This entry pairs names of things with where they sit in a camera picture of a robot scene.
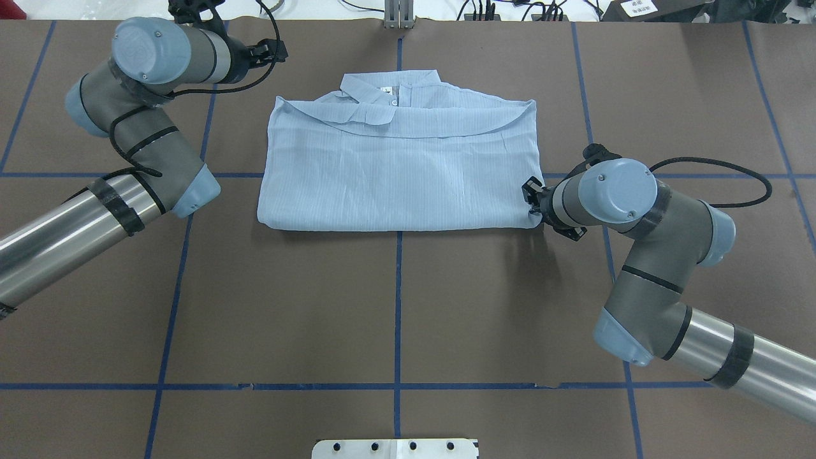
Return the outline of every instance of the cable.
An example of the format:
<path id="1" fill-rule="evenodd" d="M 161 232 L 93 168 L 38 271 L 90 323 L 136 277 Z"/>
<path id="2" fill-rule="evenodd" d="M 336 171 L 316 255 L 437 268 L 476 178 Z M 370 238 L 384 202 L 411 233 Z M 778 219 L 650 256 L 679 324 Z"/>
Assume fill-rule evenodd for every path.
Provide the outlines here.
<path id="1" fill-rule="evenodd" d="M 464 12 L 464 8 L 468 5 L 468 2 L 470 2 L 470 0 L 464 0 L 462 7 L 459 9 L 459 14 L 456 15 L 456 20 L 462 19 L 462 13 Z"/>
<path id="2" fill-rule="evenodd" d="M 598 0 L 595 0 L 595 3 L 592 3 L 589 0 L 583 0 L 583 2 L 588 4 L 590 7 L 592 7 L 593 10 L 595 10 L 595 14 L 598 15 L 598 21 L 600 22 L 601 19 L 603 18 L 604 11 L 601 9 L 601 4 L 598 2 Z"/>
<path id="3" fill-rule="evenodd" d="M 524 11 L 524 15 L 521 17 L 521 20 L 527 19 L 527 13 L 529 13 L 530 10 L 533 9 L 533 7 L 541 7 L 541 16 L 544 16 L 545 8 L 547 7 L 547 5 L 544 5 L 543 2 L 533 2 L 527 7 L 527 10 Z"/>
<path id="4" fill-rule="evenodd" d="M 566 3 L 566 0 L 558 4 L 556 4 L 555 2 L 550 4 L 545 4 L 544 2 L 533 2 L 527 6 L 527 10 L 524 11 L 524 15 L 521 17 L 521 20 L 527 19 L 527 14 L 530 12 L 531 9 L 533 9 L 533 7 L 541 7 L 541 17 L 538 18 L 537 20 L 547 20 L 547 18 L 549 17 L 552 17 L 555 20 L 555 16 L 557 16 L 558 14 L 561 15 L 564 14 L 564 10 L 561 9 L 561 5 L 563 5 L 564 3 Z"/>
<path id="5" fill-rule="evenodd" d="M 127 153 L 122 151 L 122 148 L 116 142 L 116 126 L 118 126 L 119 123 L 121 123 L 122 121 L 125 121 L 126 119 L 130 118 L 131 116 L 133 116 L 135 114 L 138 114 L 138 113 L 141 113 L 141 112 L 144 112 L 145 110 L 149 110 L 149 109 L 150 109 L 150 107 L 148 107 L 147 105 L 141 105 L 141 106 L 136 107 L 135 109 L 133 109 L 133 110 L 119 116 L 118 118 L 114 119 L 110 123 L 110 127 L 108 128 L 108 138 L 110 139 L 110 144 L 113 146 L 113 149 L 116 150 L 116 153 L 118 153 L 119 156 L 121 156 L 125 161 L 129 162 L 136 171 L 144 172 L 145 174 L 147 174 L 149 176 L 161 177 L 162 176 L 161 172 L 157 171 L 156 169 L 151 169 L 150 167 L 142 166 L 140 163 L 135 161 L 131 156 L 128 156 Z"/>
<path id="6" fill-rule="evenodd" d="M 250 89 L 251 87 L 258 86 L 266 79 L 266 77 L 269 76 L 270 73 L 272 73 L 272 69 L 275 68 L 275 62 L 277 62 L 276 61 L 277 53 L 280 52 L 281 50 L 281 31 L 278 30 L 277 28 L 275 16 L 272 16 L 272 12 L 269 10 L 269 8 L 266 7 L 266 5 L 264 5 L 263 0 L 255 0 L 255 2 L 258 3 L 260 7 L 264 9 L 264 12 L 266 12 L 267 15 L 269 15 L 269 19 L 272 21 L 272 27 L 273 29 L 275 29 L 275 43 L 276 43 L 275 54 L 273 56 L 272 62 L 269 64 L 269 68 L 266 69 L 266 72 L 264 72 L 264 74 L 261 75 L 260 78 L 256 79 L 254 82 L 251 82 L 241 87 L 230 87 L 227 89 L 185 89 L 183 91 L 171 91 L 171 93 L 168 94 L 169 97 L 178 97 L 183 96 L 185 94 L 230 94 L 234 92 L 245 91 L 247 89 Z"/>
<path id="7" fill-rule="evenodd" d="M 756 206 L 759 203 L 764 203 L 765 201 L 770 198 L 770 195 L 774 192 L 774 187 L 770 184 L 765 176 L 760 174 L 759 172 L 754 172 L 751 169 L 747 169 L 742 166 L 738 166 L 737 164 L 728 163 L 726 161 L 720 161 L 719 159 L 710 159 L 710 158 L 696 158 L 693 156 L 681 156 L 679 158 L 671 158 L 665 161 L 661 161 L 649 168 L 650 171 L 654 172 L 663 166 L 667 166 L 668 164 L 674 163 L 701 163 L 701 164 L 711 164 L 714 166 L 721 166 L 727 167 L 729 169 L 735 170 L 737 172 L 741 172 L 747 176 L 751 176 L 765 186 L 765 195 L 761 198 L 754 199 L 753 201 L 746 201 L 745 203 L 729 203 L 729 204 L 711 204 L 711 207 L 718 207 L 718 208 L 737 208 L 737 207 L 749 207 L 749 206 Z"/>
<path id="8" fill-rule="evenodd" d="M 350 7 L 359 8 L 359 9 L 364 10 L 364 11 L 377 11 L 377 12 L 380 12 L 380 13 L 385 13 L 385 10 L 378 10 L 377 8 L 359 7 L 358 5 L 355 5 L 354 3 L 348 2 L 348 0 L 340 0 L 340 2 L 345 3 L 346 5 L 349 5 Z"/>

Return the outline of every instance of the brown table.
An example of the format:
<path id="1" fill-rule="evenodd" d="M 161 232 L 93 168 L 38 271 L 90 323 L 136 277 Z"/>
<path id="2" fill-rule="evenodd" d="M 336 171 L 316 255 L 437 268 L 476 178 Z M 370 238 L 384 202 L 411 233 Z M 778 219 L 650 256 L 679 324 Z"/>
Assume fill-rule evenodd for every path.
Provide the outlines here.
<path id="1" fill-rule="evenodd" d="M 252 91 L 168 111 L 220 178 L 0 323 L 0 457 L 308 458 L 317 439 L 465 436 L 496 457 L 812 457 L 813 427 L 630 368 L 592 328 L 629 242 L 592 229 L 308 234 L 255 219 L 275 96 L 342 75 L 438 69 L 535 99 L 550 180 L 589 141 L 644 163 L 696 155 L 767 174 L 692 306 L 816 355 L 816 29 L 809 26 L 280 21 L 290 59 Z M 63 109 L 114 22 L 0 22 L 0 234 L 122 167 Z M 231 21 L 247 42 L 263 20 Z M 709 202 L 761 185 L 677 165 Z"/>

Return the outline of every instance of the robotic arm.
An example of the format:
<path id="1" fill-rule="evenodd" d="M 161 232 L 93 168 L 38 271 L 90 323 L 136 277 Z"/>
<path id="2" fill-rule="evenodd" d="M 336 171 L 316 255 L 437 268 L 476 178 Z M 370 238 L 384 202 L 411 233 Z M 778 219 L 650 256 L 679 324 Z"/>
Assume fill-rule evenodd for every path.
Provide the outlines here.
<path id="1" fill-rule="evenodd" d="M 99 178 L 58 208 L 0 239 L 0 319 L 67 273 L 133 236 L 167 211 L 186 217 L 220 193 L 198 152 L 161 108 L 185 83 L 235 83 L 249 69 L 287 58 L 276 39 L 245 46 L 226 34 L 215 7 L 224 0 L 171 0 L 174 24 L 136 17 L 113 36 L 113 56 L 65 97 L 71 118 L 108 137 L 132 167 Z M 201 19 L 209 10 L 211 20 Z"/>
<path id="2" fill-rule="evenodd" d="M 531 212 L 573 240 L 585 226 L 603 225 L 635 241 L 601 310 L 598 345 L 639 366 L 655 355 L 676 361 L 722 389 L 816 423 L 816 361 L 680 302 L 694 267 L 715 265 L 734 245 L 731 218 L 603 145 L 583 155 L 558 185 L 531 177 L 522 190 Z"/>

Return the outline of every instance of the shirt label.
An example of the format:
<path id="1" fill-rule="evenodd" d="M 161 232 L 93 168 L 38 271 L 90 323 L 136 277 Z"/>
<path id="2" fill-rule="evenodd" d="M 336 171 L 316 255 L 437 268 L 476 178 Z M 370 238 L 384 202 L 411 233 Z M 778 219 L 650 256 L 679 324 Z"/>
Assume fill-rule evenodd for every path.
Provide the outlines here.
<path id="1" fill-rule="evenodd" d="M 631 0 L 630 2 L 621 2 L 620 6 L 629 17 L 648 15 L 658 10 L 652 0 Z"/>
<path id="2" fill-rule="evenodd" d="M 380 90 L 390 96 L 393 96 L 393 100 L 391 100 L 391 105 L 397 106 L 400 104 L 400 87 L 399 86 L 383 86 Z"/>

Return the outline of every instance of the light blue shirt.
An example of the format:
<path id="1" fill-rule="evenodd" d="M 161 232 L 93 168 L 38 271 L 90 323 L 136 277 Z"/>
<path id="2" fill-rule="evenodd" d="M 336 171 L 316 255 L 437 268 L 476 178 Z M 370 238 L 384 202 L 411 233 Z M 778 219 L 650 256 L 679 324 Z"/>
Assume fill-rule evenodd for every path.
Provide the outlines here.
<path id="1" fill-rule="evenodd" d="M 314 101 L 278 97 L 258 220 L 280 230 L 532 228 L 535 102 L 441 82 L 436 70 L 347 74 Z"/>

